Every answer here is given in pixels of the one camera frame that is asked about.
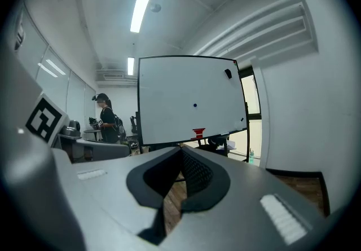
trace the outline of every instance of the black t-shirt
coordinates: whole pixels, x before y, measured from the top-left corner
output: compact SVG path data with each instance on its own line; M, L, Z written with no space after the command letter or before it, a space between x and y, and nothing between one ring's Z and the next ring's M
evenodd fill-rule
M102 110L100 113L100 118L103 122L108 124L115 124L115 116L111 108L107 107ZM100 129L102 131L103 141L107 143L116 143L118 138L118 132L114 127L103 127Z

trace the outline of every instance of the office room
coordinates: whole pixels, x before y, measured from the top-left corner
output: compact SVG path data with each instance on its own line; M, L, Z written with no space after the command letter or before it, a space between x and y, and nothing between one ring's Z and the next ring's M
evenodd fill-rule
M24 163L2 179L39 246L335 240L361 165L349 0L14 1L1 40L2 148L17 155L1 160Z

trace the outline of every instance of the whiteboard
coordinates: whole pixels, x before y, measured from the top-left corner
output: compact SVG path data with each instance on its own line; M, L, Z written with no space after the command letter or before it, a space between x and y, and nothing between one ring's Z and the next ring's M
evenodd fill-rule
M226 69L232 78L227 77ZM144 145L186 142L246 129L238 66L230 59L140 58L138 109Z

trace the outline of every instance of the ceiling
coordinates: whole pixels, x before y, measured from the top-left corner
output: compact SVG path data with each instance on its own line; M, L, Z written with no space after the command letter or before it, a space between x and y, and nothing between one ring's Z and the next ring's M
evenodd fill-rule
M80 1L98 68L125 69L129 56L181 54L187 38L228 0L150 0L140 33L130 32L136 0ZM152 3L161 11L152 12Z
M135 1L27 0L27 7L54 49L59 45L62 52L65 46L59 42L69 46L76 42L62 57L70 60L71 53L78 53L71 59L81 56L80 66L85 57L92 64L95 61L97 81L103 81L106 72L123 73L124 80L134 80L136 75L126 74L128 57L192 55L184 47L197 40L194 34L234 0L150 0L140 33L132 33ZM152 4L159 4L161 11L152 12Z

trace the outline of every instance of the white panel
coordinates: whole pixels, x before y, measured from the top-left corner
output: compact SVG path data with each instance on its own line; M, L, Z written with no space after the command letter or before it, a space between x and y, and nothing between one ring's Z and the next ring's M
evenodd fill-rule
M72 72L69 82L67 114L71 120L76 120L80 124L80 131L85 130L84 122L84 100L86 84Z
M55 55L52 49L48 49L43 58L42 67L39 69L36 81L53 103L64 112L67 110L69 78L70 69Z
M196 138L194 129L205 128L203 137L208 137L246 128L243 92L232 60L147 58L140 60L139 74L144 144L189 141Z
M39 70L38 63L41 62L47 43L38 34L25 11L23 12L23 28L25 40L19 49L19 59L27 72L36 79Z
M85 111L85 129L91 129L89 125L89 117L95 118L95 101L91 100L93 96L95 96L95 90L93 90L90 86L86 86L85 88L85 100L84 100L84 111Z

